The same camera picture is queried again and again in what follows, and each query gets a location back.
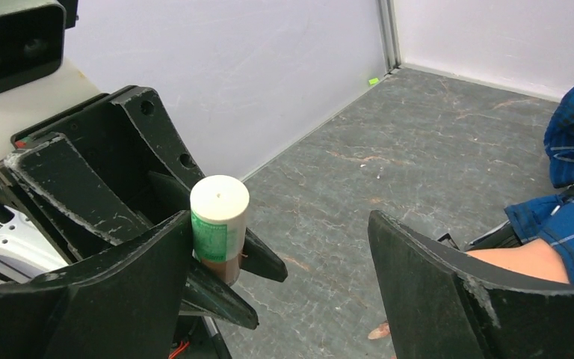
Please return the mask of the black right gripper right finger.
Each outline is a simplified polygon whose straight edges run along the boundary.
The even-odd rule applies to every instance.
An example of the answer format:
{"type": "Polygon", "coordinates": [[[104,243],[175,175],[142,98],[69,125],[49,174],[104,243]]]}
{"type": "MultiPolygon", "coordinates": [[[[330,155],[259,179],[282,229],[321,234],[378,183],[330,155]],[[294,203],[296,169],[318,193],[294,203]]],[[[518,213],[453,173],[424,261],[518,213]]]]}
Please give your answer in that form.
{"type": "Polygon", "coordinates": [[[399,358],[574,358],[574,286],[481,262],[380,210],[368,240],[399,358]]]}

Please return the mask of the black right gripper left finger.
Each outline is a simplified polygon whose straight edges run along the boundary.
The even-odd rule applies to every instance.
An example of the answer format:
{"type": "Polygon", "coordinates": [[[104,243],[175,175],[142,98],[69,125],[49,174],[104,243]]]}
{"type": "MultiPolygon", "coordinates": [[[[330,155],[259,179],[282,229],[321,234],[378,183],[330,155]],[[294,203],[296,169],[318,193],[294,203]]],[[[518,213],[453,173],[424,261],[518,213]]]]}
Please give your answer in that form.
{"type": "Polygon", "coordinates": [[[0,358],[166,358],[191,251],[180,212],[71,266],[0,284],[0,358]]]}

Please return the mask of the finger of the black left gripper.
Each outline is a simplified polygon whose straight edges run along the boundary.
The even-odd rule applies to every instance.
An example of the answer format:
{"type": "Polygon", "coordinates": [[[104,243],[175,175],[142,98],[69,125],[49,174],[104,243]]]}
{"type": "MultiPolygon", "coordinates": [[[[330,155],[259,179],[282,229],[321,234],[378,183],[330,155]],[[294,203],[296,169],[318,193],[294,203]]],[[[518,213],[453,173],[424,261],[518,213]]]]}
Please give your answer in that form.
{"type": "Polygon", "coordinates": [[[283,260],[249,228],[246,229],[241,255],[241,269],[244,271],[277,282],[284,282],[288,277],[283,260]]]}
{"type": "Polygon", "coordinates": [[[179,315],[209,316],[250,330],[259,325],[257,312],[197,260],[190,261],[179,315]]]}

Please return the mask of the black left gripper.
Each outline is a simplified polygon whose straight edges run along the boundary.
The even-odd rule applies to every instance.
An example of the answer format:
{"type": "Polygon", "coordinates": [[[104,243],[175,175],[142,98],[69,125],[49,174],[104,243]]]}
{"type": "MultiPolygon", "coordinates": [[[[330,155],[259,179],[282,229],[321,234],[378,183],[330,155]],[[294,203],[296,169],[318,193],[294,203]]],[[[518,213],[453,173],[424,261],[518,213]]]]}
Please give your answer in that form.
{"type": "Polygon", "coordinates": [[[131,85],[12,134],[0,204],[75,263],[189,210],[202,178],[158,93],[131,85]]]}

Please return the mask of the white cap nail polish bottle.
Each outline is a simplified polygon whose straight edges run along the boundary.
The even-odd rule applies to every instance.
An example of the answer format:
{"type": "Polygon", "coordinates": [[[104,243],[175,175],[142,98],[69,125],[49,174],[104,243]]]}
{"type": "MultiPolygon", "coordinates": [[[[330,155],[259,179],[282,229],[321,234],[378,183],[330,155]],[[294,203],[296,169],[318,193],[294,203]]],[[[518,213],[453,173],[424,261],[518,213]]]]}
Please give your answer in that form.
{"type": "Polygon", "coordinates": [[[201,179],[190,193],[195,257],[226,285],[241,271],[250,193],[243,182],[227,175],[201,179]]]}

